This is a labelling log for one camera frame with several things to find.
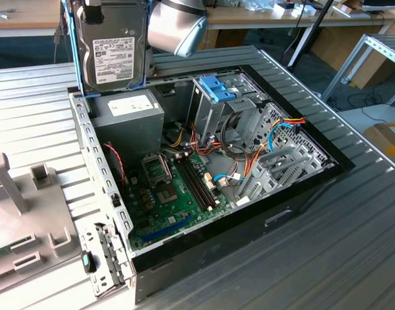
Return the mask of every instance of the circuit board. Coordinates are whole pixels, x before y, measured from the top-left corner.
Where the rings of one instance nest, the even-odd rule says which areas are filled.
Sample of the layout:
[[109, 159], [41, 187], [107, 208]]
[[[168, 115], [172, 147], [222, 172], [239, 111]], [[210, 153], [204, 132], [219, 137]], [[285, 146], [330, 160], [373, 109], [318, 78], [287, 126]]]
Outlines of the circuit board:
[[[192, 154], [188, 160], [204, 181], [202, 175], [206, 168], [199, 156]], [[129, 235], [134, 251], [231, 209], [226, 197], [218, 191], [213, 195], [217, 201], [216, 206], [210, 211], [202, 210], [178, 171], [174, 159], [168, 161], [168, 167], [173, 177], [171, 184], [160, 183], [155, 187], [150, 186], [143, 169], [129, 171], [131, 182], [122, 191], [122, 196], [134, 224], [134, 229]], [[162, 198], [158, 195], [164, 192], [162, 187], [175, 190], [175, 193], [172, 191], [168, 195], [171, 196], [172, 201], [161, 202]]]
[[28, 237], [22, 238], [22, 239], [20, 239], [18, 241], [12, 242], [12, 243], [4, 246], [4, 247], [1, 247], [0, 248], [0, 257], [3, 257], [5, 255], [7, 255], [7, 254], [10, 254], [12, 252], [12, 250], [10, 248], [13, 247], [14, 245], [20, 244], [20, 243], [25, 242], [25, 241], [27, 241], [29, 239], [30, 239], [30, 237], [28, 236]]

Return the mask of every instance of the metal rail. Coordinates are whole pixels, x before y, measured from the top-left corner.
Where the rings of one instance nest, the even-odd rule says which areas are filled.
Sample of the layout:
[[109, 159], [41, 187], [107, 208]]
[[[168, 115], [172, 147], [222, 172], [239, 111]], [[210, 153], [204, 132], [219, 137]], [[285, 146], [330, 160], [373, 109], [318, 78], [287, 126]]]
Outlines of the metal rail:
[[[324, 91], [322, 95], [323, 101], [327, 101], [329, 99], [335, 86], [339, 83], [339, 81], [343, 79], [345, 72], [358, 58], [365, 45], [368, 45], [370, 48], [379, 52], [380, 54], [384, 55], [386, 58], [395, 63], [395, 34], [364, 34], [359, 40], [358, 44], [352, 50], [351, 54], [348, 56], [347, 60], [342, 65], [341, 69], [339, 69], [338, 73], [335, 75], [329, 86]], [[363, 61], [358, 61], [358, 64], [354, 67], [354, 72], [358, 70], [362, 63]], [[343, 83], [347, 83], [353, 75], [354, 74], [351, 73], [347, 78], [344, 78]], [[395, 95], [390, 99], [387, 104], [392, 105], [394, 102]]]

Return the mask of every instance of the desk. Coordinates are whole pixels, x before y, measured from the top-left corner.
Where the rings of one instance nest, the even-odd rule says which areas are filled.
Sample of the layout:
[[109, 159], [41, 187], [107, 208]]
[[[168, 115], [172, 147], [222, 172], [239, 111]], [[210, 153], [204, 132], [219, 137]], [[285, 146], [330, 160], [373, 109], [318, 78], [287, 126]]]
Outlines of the desk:
[[[395, 165], [252, 46], [203, 50], [189, 59], [160, 54], [155, 60], [164, 74], [251, 65], [357, 167], [304, 215], [140, 309], [395, 309]], [[13, 175], [40, 161], [54, 167], [81, 231], [104, 215], [77, 142], [67, 99], [67, 87], [74, 86], [73, 64], [0, 70], [0, 151], [8, 153]], [[130, 298], [122, 287], [96, 300], [76, 258], [1, 293], [0, 309], [130, 309]]]
[[[0, 37], [15, 36], [53, 36], [59, 22], [59, 0], [0, 0], [0, 10], [16, 8], [17, 12], [9, 13], [10, 19], [0, 18]], [[214, 48], [217, 34], [222, 29], [254, 29], [254, 28], [294, 28], [298, 18], [293, 16], [277, 16], [273, 10], [266, 12], [252, 12], [245, 8], [228, 8], [218, 6], [207, 8], [209, 34], [211, 44], [207, 48]], [[298, 46], [295, 49], [289, 66], [305, 44], [306, 38], [317, 19], [304, 17], [299, 23], [306, 28]], [[321, 27], [331, 26], [370, 26], [383, 25], [380, 34], [385, 34], [395, 22], [395, 15], [386, 13], [381, 17], [375, 15], [370, 19], [349, 19], [330, 9], [321, 23]]]
[[[217, 8], [207, 8], [209, 29], [256, 29], [256, 28], [295, 28], [298, 18], [291, 15], [283, 17], [277, 16], [273, 10], [266, 12], [252, 12], [245, 8], [228, 8], [218, 6]], [[317, 19], [317, 15], [313, 17], [304, 17], [299, 23], [299, 27], [306, 28], [295, 52], [288, 64], [294, 63], [296, 56], [305, 44], [306, 38], [312, 30], [312, 26]], [[374, 26], [382, 25], [379, 34], [385, 34], [395, 23], [395, 15], [387, 12], [383, 16], [375, 15], [370, 19], [349, 19], [332, 8], [328, 11], [321, 23], [321, 27], [331, 26]]]
[[53, 36], [59, 23], [60, 0], [0, 0], [0, 10], [15, 8], [0, 18], [0, 37]]

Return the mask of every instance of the blue plastic clip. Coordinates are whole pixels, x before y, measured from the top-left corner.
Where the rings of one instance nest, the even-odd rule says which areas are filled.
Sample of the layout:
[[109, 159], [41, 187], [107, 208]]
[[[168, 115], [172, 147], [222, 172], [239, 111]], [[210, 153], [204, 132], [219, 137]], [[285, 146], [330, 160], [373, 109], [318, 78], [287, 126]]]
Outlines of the blue plastic clip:
[[228, 92], [224, 83], [220, 82], [215, 76], [203, 76], [200, 78], [200, 83], [202, 83], [206, 91], [213, 96], [216, 102], [233, 100], [236, 98], [236, 95]]

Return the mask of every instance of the hard drive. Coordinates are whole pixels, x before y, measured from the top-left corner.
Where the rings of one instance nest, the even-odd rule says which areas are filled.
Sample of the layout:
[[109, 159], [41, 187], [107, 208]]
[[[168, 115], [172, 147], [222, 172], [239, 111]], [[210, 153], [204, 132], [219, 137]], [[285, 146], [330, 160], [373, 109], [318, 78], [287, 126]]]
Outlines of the hard drive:
[[144, 84], [147, 3], [142, 0], [63, 0], [69, 19], [75, 66], [83, 95]]

